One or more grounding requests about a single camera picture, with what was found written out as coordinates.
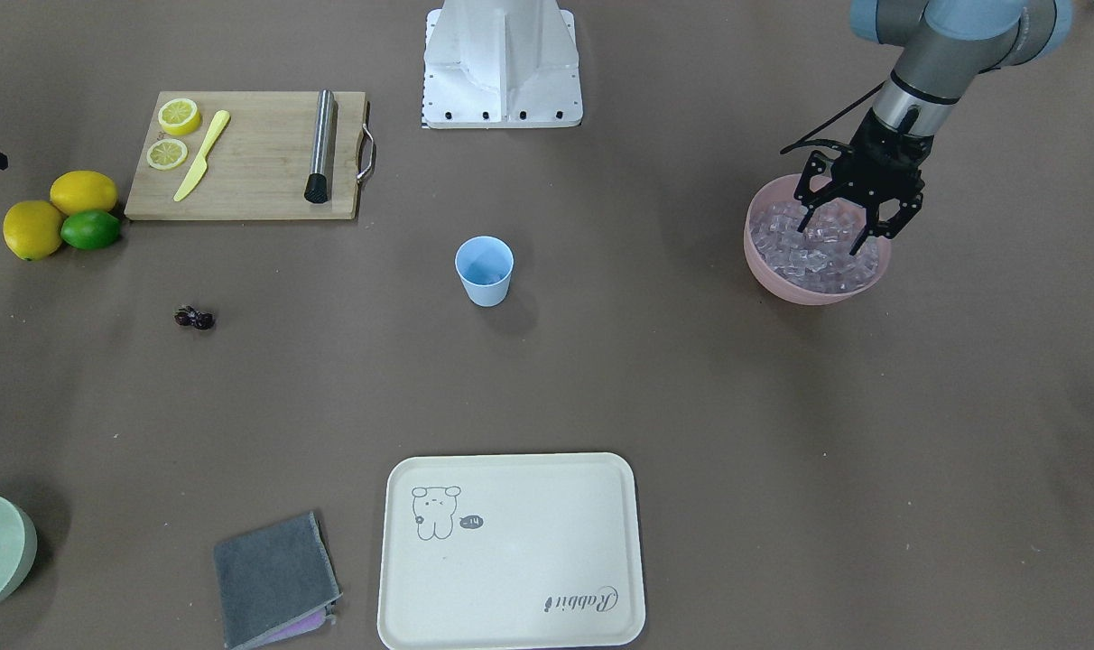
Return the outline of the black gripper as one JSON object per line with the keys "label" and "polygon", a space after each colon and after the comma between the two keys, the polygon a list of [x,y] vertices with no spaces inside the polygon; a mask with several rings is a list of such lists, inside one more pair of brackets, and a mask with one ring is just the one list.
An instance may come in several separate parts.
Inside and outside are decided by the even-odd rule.
{"label": "black gripper", "polygon": [[[927,159],[926,135],[912,132],[917,111],[909,111],[893,128],[876,112],[869,111],[849,143],[818,137],[829,119],[810,134],[808,139],[792,144],[793,149],[810,148],[808,161],[796,182],[796,201],[802,217],[796,230],[803,233],[818,209],[836,199],[849,200],[865,211],[865,225],[854,237],[850,255],[859,254],[869,237],[894,239],[922,209],[923,189],[920,166]],[[813,189],[812,181],[824,181]],[[896,201],[899,209],[882,219],[882,204]]]}

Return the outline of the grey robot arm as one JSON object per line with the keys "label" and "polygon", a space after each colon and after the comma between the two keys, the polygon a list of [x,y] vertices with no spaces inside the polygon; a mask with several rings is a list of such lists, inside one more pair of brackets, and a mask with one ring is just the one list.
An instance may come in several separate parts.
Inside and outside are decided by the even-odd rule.
{"label": "grey robot arm", "polygon": [[1068,1],[854,1],[849,26],[901,49],[868,91],[870,108],[848,143],[812,129],[795,141],[810,156],[793,194],[803,221],[846,200],[865,213],[849,253],[869,237],[896,237],[922,209],[922,165],[973,79],[1055,51],[1071,30]]}

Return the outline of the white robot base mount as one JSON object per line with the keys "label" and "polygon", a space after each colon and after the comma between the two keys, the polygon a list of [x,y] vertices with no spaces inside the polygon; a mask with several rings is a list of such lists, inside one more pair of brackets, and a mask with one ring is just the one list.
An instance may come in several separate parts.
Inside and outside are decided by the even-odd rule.
{"label": "white robot base mount", "polygon": [[427,13],[424,26],[422,127],[583,121],[573,12],[555,1],[445,1]]}

